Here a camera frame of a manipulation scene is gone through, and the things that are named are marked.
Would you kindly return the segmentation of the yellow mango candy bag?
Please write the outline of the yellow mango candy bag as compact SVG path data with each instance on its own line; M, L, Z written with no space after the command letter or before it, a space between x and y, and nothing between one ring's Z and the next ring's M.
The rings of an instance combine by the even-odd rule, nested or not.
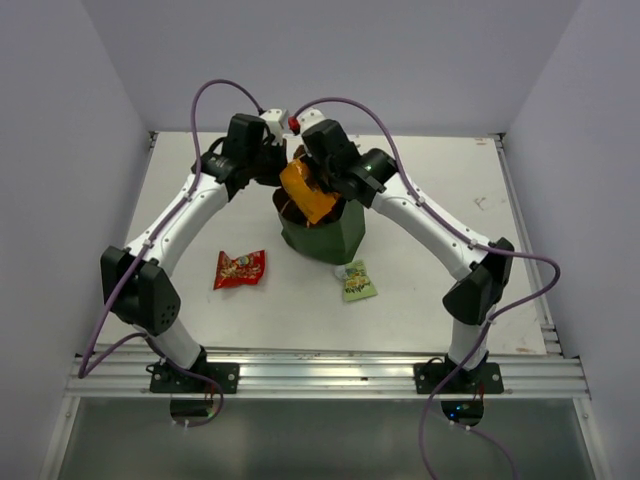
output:
M280 173L280 181L290 199L312 225L326 217L338 203L339 195L324 192L300 158L288 163Z

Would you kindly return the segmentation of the green paper bag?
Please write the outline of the green paper bag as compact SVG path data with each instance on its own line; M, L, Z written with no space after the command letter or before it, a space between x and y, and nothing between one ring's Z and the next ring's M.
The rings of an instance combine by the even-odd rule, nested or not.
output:
M306 154L305 148L299 146L292 160L300 158L306 164ZM289 247L311 259L342 265L354 259L366 227L363 206L336 194L338 203L315 225L307 221L282 186L273 193L272 202L281 223L281 236Z

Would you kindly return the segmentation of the light green snack packet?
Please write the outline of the light green snack packet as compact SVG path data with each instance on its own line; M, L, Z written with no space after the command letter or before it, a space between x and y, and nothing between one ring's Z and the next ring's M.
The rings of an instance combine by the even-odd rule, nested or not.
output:
M334 275L342 282L342 298L345 302L364 300L378 295L363 260L336 266Z

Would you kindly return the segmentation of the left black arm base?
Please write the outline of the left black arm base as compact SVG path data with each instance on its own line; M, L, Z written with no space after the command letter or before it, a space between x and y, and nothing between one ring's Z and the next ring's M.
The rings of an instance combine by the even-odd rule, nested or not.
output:
M158 361L145 370L151 375L149 390L157 394L235 394L240 379L240 365L231 362L207 362L197 372L181 373Z

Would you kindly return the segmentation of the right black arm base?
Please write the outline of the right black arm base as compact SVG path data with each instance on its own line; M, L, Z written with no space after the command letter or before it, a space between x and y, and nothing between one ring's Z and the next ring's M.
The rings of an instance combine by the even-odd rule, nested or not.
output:
M416 392L430 395L433 392L445 395L502 394L505 391L498 363L483 360L471 370L460 369L440 389L438 385L454 370L454 363L447 357L436 357L413 365Z

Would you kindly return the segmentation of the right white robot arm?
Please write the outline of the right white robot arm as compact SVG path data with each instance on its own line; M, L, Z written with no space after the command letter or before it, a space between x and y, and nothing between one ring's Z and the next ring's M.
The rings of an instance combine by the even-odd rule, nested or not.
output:
M290 122L299 124L307 164L323 189L355 200L399 225L452 276L454 285L443 297L444 308L453 318L445 379L454 391L470 391L481 380L479 366L487 357L484 329L502 298L512 265L509 257L483 251L479 245L512 252L513 244L504 237L492 243L474 231L468 234L471 244L455 238L419 205L411 194L414 185L402 179L395 158L379 148L360 153L339 122L321 112L311 110Z

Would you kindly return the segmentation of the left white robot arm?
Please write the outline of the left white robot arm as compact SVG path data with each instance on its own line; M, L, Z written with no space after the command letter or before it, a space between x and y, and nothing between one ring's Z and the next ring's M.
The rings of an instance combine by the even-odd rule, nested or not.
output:
M171 277L205 224L251 181L276 185L287 164L288 113L234 115L227 133L198 154L184 185L161 215L124 248L101 257L105 306L131 325L170 362L172 379L185 392L201 390L208 369L203 348L179 318L180 296Z

